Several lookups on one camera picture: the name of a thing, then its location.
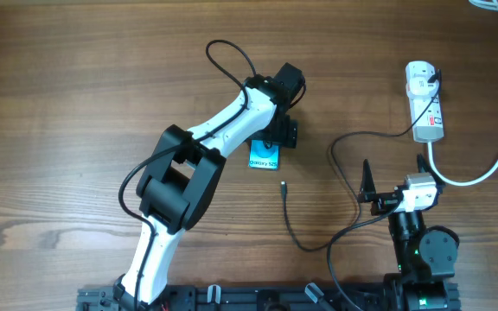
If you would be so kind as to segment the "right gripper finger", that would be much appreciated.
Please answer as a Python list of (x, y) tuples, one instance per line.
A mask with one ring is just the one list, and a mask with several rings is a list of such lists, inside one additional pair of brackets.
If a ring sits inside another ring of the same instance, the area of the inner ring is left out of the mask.
[(359, 203), (368, 203), (375, 201), (377, 196), (369, 160), (365, 159), (362, 165), (362, 178), (360, 190), (357, 196)]
[(419, 173), (429, 173), (434, 181), (436, 182), (436, 187), (439, 193), (442, 193), (446, 187), (446, 183), (433, 171), (430, 164), (425, 160), (422, 154), (417, 154), (417, 167)]

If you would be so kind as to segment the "blue screen Galaxy smartphone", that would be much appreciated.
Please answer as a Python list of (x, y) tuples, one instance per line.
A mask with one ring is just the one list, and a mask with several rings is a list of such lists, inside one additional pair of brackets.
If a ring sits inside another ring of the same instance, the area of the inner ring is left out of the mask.
[(248, 166), (255, 169), (278, 170), (280, 148), (277, 145), (251, 140)]

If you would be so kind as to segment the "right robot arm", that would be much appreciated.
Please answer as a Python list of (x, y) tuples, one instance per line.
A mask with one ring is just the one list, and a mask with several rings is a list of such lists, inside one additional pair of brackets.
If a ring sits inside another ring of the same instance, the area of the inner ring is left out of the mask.
[(368, 160), (363, 161), (357, 201), (369, 203), (373, 216), (385, 216), (399, 266), (396, 274), (384, 276), (385, 310), (460, 310), (458, 286), (450, 282), (460, 239), (441, 226), (426, 226), (423, 213), (438, 203), (445, 183), (422, 155), (418, 172), (407, 175), (391, 192), (376, 191)]

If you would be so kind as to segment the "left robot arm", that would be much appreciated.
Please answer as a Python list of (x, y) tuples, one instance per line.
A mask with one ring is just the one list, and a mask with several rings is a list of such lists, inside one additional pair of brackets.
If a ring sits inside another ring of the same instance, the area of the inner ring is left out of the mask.
[(123, 310), (148, 310), (161, 299), (180, 241), (209, 208), (227, 158), (240, 145), (296, 147), (297, 123), (287, 112), (304, 88), (302, 71), (286, 63), (273, 77), (246, 78), (233, 102), (209, 120), (162, 133), (151, 157), (133, 170), (140, 176), (142, 231), (131, 267), (113, 286)]

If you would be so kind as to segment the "white USB charger plug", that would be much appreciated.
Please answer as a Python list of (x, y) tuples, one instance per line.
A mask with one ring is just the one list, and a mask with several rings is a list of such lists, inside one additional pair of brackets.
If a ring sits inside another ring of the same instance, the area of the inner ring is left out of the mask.
[(431, 98), (437, 91), (437, 82), (430, 82), (430, 78), (423, 75), (414, 75), (408, 79), (406, 94), (410, 99)]

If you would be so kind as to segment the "white power strip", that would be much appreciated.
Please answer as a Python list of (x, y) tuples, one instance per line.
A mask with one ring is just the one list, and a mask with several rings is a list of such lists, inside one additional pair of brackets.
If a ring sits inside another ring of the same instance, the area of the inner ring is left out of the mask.
[(444, 137), (444, 121), (440, 105), (439, 93), (442, 85), (442, 74), (432, 64), (415, 60), (405, 67), (406, 84), (411, 76), (423, 75), (430, 82), (437, 82), (437, 91), (431, 98), (409, 98), (412, 136), (417, 143), (434, 143)]

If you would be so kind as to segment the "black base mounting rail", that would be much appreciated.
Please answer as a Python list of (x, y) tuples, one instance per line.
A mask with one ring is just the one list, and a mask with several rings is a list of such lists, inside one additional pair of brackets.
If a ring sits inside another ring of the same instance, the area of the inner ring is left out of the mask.
[[(362, 310), (449, 310), (462, 308), (457, 285), (421, 285), (415, 289), (391, 283), (353, 283), (343, 286)], [(349, 310), (336, 288), (168, 286), (149, 310)]]

